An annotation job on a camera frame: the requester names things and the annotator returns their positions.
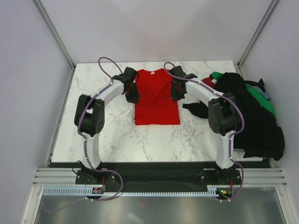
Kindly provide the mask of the bright red t shirt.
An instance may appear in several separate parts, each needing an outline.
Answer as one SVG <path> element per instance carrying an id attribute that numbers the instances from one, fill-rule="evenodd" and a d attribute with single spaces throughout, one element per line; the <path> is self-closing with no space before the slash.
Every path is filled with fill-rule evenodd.
<path id="1" fill-rule="evenodd" d="M 171 99 L 172 77 L 164 69 L 139 70 L 137 88 L 140 95 L 135 105 L 135 124 L 180 125 L 177 101 Z"/>

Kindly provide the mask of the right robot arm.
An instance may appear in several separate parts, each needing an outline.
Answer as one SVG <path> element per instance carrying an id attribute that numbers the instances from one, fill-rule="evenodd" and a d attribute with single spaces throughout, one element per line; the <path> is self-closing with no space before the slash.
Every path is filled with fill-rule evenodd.
<path id="1" fill-rule="evenodd" d="M 219 169 L 214 171 L 214 178 L 218 183 L 226 183 L 231 178 L 228 170 L 233 166 L 233 140 L 236 134 L 243 131 L 244 117 L 235 103 L 234 95 L 224 94 L 214 90 L 197 79 L 193 73 L 186 74 L 181 66 L 173 66 L 164 70 L 173 78 L 171 84 L 171 98 L 179 101 L 189 93 L 208 107 L 208 123 L 216 134 L 216 161 Z"/>

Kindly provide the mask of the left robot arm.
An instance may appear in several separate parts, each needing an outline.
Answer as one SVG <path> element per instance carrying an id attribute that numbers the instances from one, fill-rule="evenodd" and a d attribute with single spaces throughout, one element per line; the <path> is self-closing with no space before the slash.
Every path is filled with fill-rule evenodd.
<path id="1" fill-rule="evenodd" d="M 83 165 L 89 168 L 86 178 L 91 183 L 99 183 L 103 177 L 98 168 L 101 164 L 99 138 L 105 124 L 105 107 L 119 95 L 124 95 L 128 103 L 138 104 L 138 79 L 138 72 L 126 67 L 124 73 L 113 76 L 112 81 L 95 94 L 82 94 L 78 98 L 74 124 L 83 139 Z"/>

